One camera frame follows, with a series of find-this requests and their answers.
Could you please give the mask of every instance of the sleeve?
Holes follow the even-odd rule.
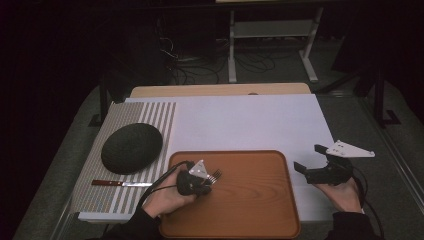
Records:
[[[159,233],[160,219],[153,219],[142,208],[136,210],[131,219],[124,224],[117,224],[107,233],[105,233],[101,240],[115,240],[115,239],[140,239],[140,240],[154,240],[161,239]]]
[[[367,215],[352,212],[338,212],[333,214],[333,230],[328,232],[326,240],[381,240],[375,235],[370,219]]]

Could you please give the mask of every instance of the table leg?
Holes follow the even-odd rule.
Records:
[[[230,16],[230,55],[228,56],[228,81],[236,83],[236,63],[234,61],[234,11]]]
[[[314,21],[311,26],[311,30],[309,32],[308,41],[303,50],[299,51],[300,58],[302,59],[303,66],[305,67],[306,73],[308,74],[309,80],[311,82],[317,82],[318,77],[315,74],[314,68],[312,67],[311,61],[309,60],[309,53],[311,52],[312,44],[314,43],[315,36],[318,30],[319,21],[321,19],[321,15],[323,12],[323,8],[318,8],[317,13],[315,15]]]

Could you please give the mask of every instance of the knife handle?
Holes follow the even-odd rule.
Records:
[[[107,181],[107,180],[93,180],[91,185],[98,186],[122,186],[122,182],[120,181]]]

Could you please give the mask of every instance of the striped panel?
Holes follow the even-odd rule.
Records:
[[[132,214],[145,188],[91,186],[93,179],[153,182],[168,169],[166,159],[169,136],[176,103],[122,103],[111,105],[84,164],[72,196],[72,212]],[[133,175],[118,175],[108,171],[101,162],[101,149],[108,137],[131,123],[147,123],[162,134],[163,148],[150,167]]]

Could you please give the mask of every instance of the black circular object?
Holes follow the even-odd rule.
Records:
[[[162,135],[152,125],[133,123],[114,132],[102,148],[103,165],[111,172],[127,175],[149,166],[162,149]]]

